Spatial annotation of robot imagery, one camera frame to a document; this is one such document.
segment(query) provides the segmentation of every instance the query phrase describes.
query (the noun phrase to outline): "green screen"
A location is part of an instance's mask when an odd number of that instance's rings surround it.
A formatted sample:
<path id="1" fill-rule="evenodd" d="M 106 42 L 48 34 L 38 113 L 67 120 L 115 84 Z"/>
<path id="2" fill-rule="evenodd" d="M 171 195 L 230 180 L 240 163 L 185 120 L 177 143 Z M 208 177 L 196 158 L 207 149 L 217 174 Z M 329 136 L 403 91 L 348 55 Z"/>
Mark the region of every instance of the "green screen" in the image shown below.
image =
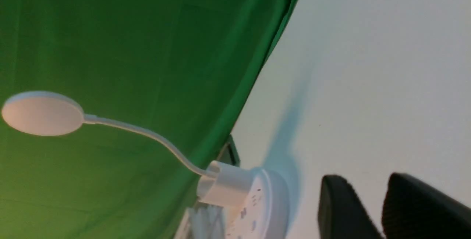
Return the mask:
<path id="1" fill-rule="evenodd" d="M 227 138 L 295 0 L 0 0 L 0 100 L 67 95 L 199 167 Z M 150 139 L 0 122 L 0 238 L 171 238 L 197 176 Z"/>

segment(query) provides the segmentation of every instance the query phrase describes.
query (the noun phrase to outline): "white lamp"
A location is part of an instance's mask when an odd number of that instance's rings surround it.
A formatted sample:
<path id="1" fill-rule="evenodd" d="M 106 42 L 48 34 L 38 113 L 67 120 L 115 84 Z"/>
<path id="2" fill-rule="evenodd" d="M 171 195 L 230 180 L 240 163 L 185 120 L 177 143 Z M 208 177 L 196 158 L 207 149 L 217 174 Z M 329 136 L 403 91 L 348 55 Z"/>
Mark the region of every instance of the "white lamp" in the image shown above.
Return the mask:
<path id="1" fill-rule="evenodd" d="M 31 135 L 58 136 L 82 124 L 101 124 L 152 138 L 169 149 L 188 169 L 201 175 L 197 195 L 201 202 L 225 207 L 229 213 L 226 238 L 282 239 L 288 223 L 288 192 L 279 174 L 262 168 L 244 170 L 218 161 L 202 170 L 161 135 L 124 122 L 85 114 L 74 100 L 46 91 L 10 97 L 2 117 L 11 127 Z"/>

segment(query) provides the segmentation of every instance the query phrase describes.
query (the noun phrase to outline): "white wall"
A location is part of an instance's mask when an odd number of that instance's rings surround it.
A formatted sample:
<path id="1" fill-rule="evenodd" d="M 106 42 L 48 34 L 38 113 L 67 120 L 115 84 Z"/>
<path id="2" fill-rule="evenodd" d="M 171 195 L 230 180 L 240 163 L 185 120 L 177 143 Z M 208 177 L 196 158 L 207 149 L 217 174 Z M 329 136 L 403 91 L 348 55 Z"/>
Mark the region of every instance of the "white wall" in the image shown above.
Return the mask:
<path id="1" fill-rule="evenodd" d="M 395 171 L 471 206 L 471 0 L 299 0 L 233 135 L 286 177 L 288 239 L 318 236 L 323 174 L 377 226 Z"/>

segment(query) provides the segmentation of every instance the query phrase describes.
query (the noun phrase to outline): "round lamp head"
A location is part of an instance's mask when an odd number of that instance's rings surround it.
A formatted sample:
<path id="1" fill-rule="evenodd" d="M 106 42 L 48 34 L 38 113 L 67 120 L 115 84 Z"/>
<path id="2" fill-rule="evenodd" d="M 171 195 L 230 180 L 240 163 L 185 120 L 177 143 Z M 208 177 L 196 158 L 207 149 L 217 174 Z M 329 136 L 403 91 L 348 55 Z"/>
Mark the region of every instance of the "round lamp head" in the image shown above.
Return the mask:
<path id="1" fill-rule="evenodd" d="M 11 127 L 40 136 L 65 135 L 84 123 L 84 110 L 77 102 L 46 91 L 24 92 L 10 97 L 1 114 Z"/>

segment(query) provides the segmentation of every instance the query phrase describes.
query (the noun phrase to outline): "white cable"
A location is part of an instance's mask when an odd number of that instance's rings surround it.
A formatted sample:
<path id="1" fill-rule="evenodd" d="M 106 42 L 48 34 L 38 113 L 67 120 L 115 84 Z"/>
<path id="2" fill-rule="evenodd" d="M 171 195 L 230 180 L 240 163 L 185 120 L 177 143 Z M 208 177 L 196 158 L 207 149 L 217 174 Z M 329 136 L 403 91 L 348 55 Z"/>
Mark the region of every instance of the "white cable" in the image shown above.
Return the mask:
<path id="1" fill-rule="evenodd" d="M 111 120 L 111 119 L 104 118 L 104 117 L 97 117 L 95 115 L 89 115 L 89 114 L 85 115 L 84 123 L 106 125 L 106 126 L 123 129 L 123 130 L 129 131 L 129 132 L 134 132 L 134 133 L 137 133 L 139 135 L 144 135 L 146 137 L 149 137 L 153 140 L 156 140 L 156 141 L 160 142 L 163 146 L 167 147 L 167 149 L 170 150 L 170 152 L 172 152 L 172 154 L 174 154 L 177 157 L 177 159 L 180 160 L 180 162 L 182 162 L 182 164 L 185 165 L 191 171 L 193 171 L 196 174 L 199 174 L 201 176 L 216 178 L 216 174 L 214 174 L 213 172 L 207 172 L 206 170 L 202 170 L 201 168 L 195 166 L 192 162 L 190 162 L 190 160 L 188 160 L 180 152 L 180 150 L 178 150 L 178 148 L 175 145 L 173 145 L 173 143 L 171 143 L 169 140 L 165 139 L 163 136 L 161 136 L 161 135 L 159 135 L 159 134 L 157 134 L 157 133 L 155 133 L 151 130 L 141 128 L 141 127 L 138 127 L 138 126 L 135 126 L 135 125 L 131 125 L 131 124 L 128 124 L 128 123 L 124 123 L 124 122 L 121 122 L 121 121 Z"/>

